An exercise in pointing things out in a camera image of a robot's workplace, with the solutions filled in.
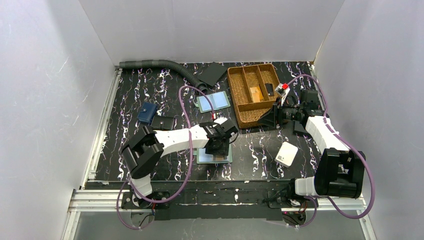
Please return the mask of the mint green card holder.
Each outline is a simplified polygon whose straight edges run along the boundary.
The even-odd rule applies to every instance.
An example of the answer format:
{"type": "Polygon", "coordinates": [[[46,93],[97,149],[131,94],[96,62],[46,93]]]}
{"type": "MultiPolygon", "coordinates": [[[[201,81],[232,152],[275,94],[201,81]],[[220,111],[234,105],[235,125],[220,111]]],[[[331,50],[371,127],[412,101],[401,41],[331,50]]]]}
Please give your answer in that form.
{"type": "Polygon", "coordinates": [[[196,149],[196,152],[194,155],[196,156],[197,164],[229,164],[233,162],[231,146],[228,149],[228,156],[225,156],[226,161],[223,161],[223,162],[214,162],[214,156],[217,156],[217,155],[206,154],[205,148],[196,149]]]}

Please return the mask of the black credit card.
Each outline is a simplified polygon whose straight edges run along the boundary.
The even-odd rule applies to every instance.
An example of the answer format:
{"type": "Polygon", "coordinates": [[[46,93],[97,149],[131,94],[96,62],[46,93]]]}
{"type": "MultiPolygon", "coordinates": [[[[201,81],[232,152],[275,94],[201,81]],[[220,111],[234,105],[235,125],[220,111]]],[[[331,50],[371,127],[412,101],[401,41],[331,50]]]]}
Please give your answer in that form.
{"type": "Polygon", "coordinates": [[[264,83],[265,89],[266,89],[266,93],[269,97],[273,97],[274,96],[274,87],[272,83],[264,83]]]}

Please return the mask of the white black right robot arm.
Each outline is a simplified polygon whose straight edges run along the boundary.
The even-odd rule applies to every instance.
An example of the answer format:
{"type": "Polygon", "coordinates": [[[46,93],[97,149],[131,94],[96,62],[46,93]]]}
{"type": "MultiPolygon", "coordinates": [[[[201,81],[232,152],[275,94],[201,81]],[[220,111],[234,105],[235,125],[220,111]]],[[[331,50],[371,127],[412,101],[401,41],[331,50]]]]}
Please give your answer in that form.
{"type": "Polygon", "coordinates": [[[258,119],[259,124],[268,127],[282,125],[284,121],[301,124],[321,153],[315,175],[292,180],[288,195],[358,198],[365,172],[361,161],[364,155],[354,153],[336,138],[329,118],[319,107],[318,91],[302,90],[297,105],[283,104],[278,97],[271,109],[258,119]]]}

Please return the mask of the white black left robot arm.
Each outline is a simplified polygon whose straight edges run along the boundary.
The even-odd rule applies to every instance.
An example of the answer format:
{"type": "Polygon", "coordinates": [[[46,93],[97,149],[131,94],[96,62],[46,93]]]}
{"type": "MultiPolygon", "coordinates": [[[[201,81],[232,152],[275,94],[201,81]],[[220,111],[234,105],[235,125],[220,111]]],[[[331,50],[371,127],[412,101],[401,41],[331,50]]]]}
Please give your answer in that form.
{"type": "Polygon", "coordinates": [[[163,203],[148,196],[153,193],[151,173],[163,156],[174,152],[205,149],[206,154],[228,156],[230,140],[238,135],[235,124],[220,117],[215,121],[177,130],[155,130],[143,126],[122,147],[120,155],[129,170],[128,184],[138,199],[150,203],[163,203]]]}

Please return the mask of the orange card in tray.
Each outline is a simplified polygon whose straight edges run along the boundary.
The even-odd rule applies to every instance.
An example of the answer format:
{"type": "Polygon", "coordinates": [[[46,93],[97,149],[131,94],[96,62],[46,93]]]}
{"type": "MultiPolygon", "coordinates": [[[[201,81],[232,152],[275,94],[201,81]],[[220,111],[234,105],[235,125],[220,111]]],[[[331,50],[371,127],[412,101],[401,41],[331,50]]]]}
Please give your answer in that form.
{"type": "Polygon", "coordinates": [[[253,103],[259,103],[264,101],[264,97],[259,86],[250,87],[249,91],[253,103]]]}

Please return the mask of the open mint card holder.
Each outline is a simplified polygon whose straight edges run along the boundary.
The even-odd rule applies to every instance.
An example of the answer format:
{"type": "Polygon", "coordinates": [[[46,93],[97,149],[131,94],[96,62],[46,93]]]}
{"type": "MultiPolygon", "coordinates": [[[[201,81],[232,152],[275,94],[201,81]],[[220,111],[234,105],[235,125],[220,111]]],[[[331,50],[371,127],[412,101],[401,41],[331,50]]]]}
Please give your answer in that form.
{"type": "Polygon", "coordinates": [[[206,96],[198,96],[194,103],[201,113],[211,112],[212,110],[221,110],[231,106],[227,93],[219,91],[206,96]]]}

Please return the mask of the black flat wallet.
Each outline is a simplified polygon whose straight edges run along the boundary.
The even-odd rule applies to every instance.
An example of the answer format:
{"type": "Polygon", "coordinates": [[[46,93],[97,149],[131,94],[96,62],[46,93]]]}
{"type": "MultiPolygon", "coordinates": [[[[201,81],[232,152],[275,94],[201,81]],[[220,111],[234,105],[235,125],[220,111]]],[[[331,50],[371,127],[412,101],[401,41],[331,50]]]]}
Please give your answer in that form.
{"type": "Polygon", "coordinates": [[[305,128],[303,127],[303,125],[300,123],[300,122],[298,122],[298,121],[294,121],[293,122],[293,134],[295,134],[295,135],[302,135],[302,136],[311,136],[306,130],[305,130],[305,128]]]}

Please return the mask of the white rectangular box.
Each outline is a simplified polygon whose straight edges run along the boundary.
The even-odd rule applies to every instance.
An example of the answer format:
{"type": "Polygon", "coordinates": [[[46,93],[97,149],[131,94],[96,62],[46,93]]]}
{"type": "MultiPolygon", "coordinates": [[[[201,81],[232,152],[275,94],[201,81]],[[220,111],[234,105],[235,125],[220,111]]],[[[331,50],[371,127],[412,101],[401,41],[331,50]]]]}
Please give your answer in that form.
{"type": "Polygon", "coordinates": [[[275,162],[289,168],[297,155],[298,147],[285,141],[282,143],[279,151],[274,159],[275,162]]]}

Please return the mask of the wicker divided tray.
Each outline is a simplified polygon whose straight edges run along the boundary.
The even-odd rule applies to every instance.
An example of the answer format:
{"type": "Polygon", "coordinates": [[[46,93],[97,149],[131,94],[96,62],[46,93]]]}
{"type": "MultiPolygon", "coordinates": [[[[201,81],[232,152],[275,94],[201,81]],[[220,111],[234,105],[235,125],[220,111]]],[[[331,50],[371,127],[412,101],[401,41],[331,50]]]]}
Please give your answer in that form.
{"type": "Polygon", "coordinates": [[[271,63],[235,66],[227,69],[233,108],[241,129],[259,126],[259,118],[271,109],[280,84],[271,63]]]}

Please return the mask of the black snap wallet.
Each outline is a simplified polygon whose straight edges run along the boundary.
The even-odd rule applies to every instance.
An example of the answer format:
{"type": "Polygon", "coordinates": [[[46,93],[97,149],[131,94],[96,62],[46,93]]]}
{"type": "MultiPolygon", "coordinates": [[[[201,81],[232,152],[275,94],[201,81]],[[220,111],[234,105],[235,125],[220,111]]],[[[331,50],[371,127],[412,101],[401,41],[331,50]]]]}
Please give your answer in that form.
{"type": "Polygon", "coordinates": [[[152,121],[151,126],[154,130],[171,131],[175,123],[175,118],[170,116],[156,115],[152,121]]]}

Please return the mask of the black flat pad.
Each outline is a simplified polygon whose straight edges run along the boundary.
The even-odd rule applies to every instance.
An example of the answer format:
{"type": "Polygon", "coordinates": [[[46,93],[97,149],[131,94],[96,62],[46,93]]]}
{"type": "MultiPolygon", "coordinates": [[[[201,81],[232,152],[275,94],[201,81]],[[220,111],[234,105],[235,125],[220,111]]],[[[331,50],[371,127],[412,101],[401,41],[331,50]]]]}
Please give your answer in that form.
{"type": "Polygon", "coordinates": [[[212,62],[199,74],[198,79],[208,87],[213,87],[227,73],[228,68],[220,63],[212,62]]]}

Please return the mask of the navy blue wallet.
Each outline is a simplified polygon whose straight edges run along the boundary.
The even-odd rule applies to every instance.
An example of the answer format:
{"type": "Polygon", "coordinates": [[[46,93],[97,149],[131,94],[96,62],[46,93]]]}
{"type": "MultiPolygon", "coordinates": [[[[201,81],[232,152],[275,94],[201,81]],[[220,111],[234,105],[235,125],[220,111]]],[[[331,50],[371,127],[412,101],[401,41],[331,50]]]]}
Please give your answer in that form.
{"type": "Polygon", "coordinates": [[[139,110],[137,119],[139,122],[150,125],[157,113],[158,106],[154,103],[144,102],[139,110]]]}

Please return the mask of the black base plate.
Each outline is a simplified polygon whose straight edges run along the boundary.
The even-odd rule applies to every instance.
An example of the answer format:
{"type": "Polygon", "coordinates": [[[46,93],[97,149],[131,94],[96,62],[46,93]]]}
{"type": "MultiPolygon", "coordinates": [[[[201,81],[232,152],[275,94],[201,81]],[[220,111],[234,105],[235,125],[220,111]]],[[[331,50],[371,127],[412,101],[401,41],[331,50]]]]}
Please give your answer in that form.
{"type": "Polygon", "coordinates": [[[157,221],[182,219],[265,219],[281,221],[288,214],[304,223],[306,211],[318,203],[289,196],[290,180],[189,181],[184,190],[165,203],[150,203],[131,189],[123,193],[120,208],[150,213],[157,221]]]}

